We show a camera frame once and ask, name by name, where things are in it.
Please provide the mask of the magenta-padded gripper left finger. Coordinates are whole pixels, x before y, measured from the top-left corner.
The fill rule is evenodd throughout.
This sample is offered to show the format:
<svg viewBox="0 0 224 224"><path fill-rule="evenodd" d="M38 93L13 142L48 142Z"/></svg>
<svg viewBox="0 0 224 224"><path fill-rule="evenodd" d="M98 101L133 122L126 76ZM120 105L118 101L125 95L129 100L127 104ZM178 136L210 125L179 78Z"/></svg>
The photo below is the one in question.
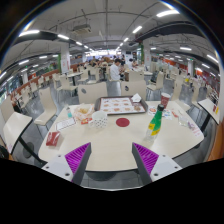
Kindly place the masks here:
<svg viewBox="0 0 224 224"><path fill-rule="evenodd" d="M42 169L76 185L80 185L90 154L91 144L86 143L66 155L56 155Z"/></svg>

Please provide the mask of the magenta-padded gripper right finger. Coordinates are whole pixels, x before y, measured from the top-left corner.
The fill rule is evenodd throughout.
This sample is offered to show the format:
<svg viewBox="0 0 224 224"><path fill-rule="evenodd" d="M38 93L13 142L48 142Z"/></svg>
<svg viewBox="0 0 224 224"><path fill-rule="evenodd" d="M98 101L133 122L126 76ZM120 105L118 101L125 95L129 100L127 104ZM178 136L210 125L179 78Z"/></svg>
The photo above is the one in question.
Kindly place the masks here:
<svg viewBox="0 0 224 224"><path fill-rule="evenodd" d="M169 156L158 155L137 143L132 144L132 154L144 185L181 170L181 167Z"/></svg>

